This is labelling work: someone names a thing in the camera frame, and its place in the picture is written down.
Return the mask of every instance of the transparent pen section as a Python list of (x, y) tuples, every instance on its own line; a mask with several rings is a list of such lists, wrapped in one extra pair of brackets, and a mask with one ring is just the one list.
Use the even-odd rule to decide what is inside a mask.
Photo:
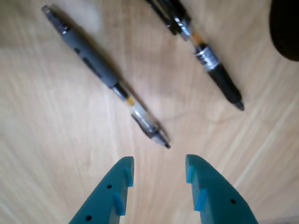
[(130, 108), (132, 117), (138, 123), (143, 132), (156, 143), (170, 148), (168, 144), (168, 138), (163, 130), (158, 126), (155, 120), (144, 109), (144, 107), (137, 101), (132, 93), (127, 90), (124, 84), (119, 83), (117, 88), (113, 88), (113, 91), (126, 102)]

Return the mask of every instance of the metal band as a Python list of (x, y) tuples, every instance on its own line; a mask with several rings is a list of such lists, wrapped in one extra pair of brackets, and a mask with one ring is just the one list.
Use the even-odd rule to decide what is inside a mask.
[(195, 54), (207, 71), (214, 69), (220, 62), (210, 46)]

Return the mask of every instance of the pen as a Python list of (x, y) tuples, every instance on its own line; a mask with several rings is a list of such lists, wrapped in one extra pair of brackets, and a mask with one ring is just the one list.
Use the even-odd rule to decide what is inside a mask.
[(174, 34), (181, 34), (185, 41), (190, 41), (195, 48), (195, 56), (215, 81), (226, 99), (239, 110), (244, 111), (240, 91), (234, 85), (217, 55), (210, 45), (205, 43), (191, 26), (191, 18), (178, 0), (146, 0)]
[(42, 7), (52, 25), (62, 36), (65, 43), (72, 48), (83, 62), (102, 80), (102, 82), (131, 109), (133, 119), (138, 123), (143, 132), (160, 145), (170, 148), (168, 138), (157, 122), (149, 115), (146, 109), (121, 82), (115, 71), (108, 65), (90, 43), (70, 24), (62, 19), (47, 5)]

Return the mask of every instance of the wooden table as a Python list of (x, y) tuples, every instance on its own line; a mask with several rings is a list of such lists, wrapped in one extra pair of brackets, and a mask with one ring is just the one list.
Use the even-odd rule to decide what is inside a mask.
[[(209, 161), (261, 223), (299, 216), (299, 64), (269, 34), (269, 0), (182, 0), (242, 91), (227, 102), (180, 36), (144, 0), (0, 2), (0, 222), (65, 224), (106, 172), (135, 158), (121, 223), (197, 224), (185, 156)], [(56, 4), (106, 52), (162, 123), (149, 140), (122, 102), (61, 40)]]

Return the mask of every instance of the gray mechanical pencil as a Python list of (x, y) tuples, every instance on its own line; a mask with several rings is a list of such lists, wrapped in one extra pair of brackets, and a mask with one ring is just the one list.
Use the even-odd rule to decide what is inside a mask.
[(102, 80), (102, 82), (112, 89), (118, 97), (126, 102), (132, 112), (132, 117), (138, 123), (143, 132), (158, 144), (170, 148), (168, 138), (157, 122), (149, 115), (146, 109), (133, 96), (131, 92), (121, 82), (115, 71), (108, 65), (90, 43), (56, 12), (47, 5), (42, 7), (43, 13), (61, 34), (62, 39), (72, 48), (85, 64)]

